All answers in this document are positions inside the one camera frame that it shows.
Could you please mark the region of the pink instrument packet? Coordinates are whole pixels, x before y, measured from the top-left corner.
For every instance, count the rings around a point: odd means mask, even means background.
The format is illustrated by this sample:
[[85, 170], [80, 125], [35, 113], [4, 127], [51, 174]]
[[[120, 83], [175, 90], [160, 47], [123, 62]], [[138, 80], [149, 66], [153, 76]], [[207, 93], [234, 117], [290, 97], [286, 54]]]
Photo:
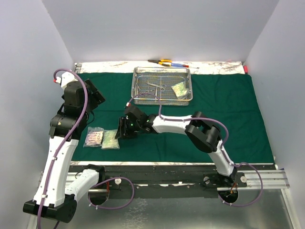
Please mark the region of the pink instrument packet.
[[84, 141], [84, 147], [102, 146], [104, 129], [101, 127], [88, 127], [87, 135]]

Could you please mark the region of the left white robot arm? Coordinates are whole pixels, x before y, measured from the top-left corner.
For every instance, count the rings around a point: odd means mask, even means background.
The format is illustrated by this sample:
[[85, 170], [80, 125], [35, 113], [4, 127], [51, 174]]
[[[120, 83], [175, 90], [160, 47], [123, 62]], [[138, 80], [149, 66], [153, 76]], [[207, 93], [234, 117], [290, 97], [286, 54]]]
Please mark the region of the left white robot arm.
[[91, 187], [105, 184], [103, 166], [89, 164], [70, 185], [66, 179], [73, 153], [87, 126], [89, 114], [105, 101], [91, 80], [82, 84], [72, 80], [64, 88], [64, 103], [50, 121], [49, 153], [40, 186], [32, 200], [23, 205], [23, 212], [68, 223], [72, 220], [78, 201]]

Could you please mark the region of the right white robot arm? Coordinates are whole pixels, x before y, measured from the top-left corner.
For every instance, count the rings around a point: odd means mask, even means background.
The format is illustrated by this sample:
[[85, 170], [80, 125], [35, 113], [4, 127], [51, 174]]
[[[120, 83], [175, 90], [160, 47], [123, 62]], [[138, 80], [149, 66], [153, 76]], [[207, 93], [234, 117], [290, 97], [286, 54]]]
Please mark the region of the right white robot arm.
[[207, 153], [212, 159], [223, 186], [229, 187], [236, 181], [237, 168], [224, 148], [229, 132], [220, 121], [207, 118], [201, 112], [179, 117], [160, 113], [148, 115], [128, 103], [124, 116], [119, 118], [115, 138], [133, 138], [138, 132], [186, 135], [198, 150]]

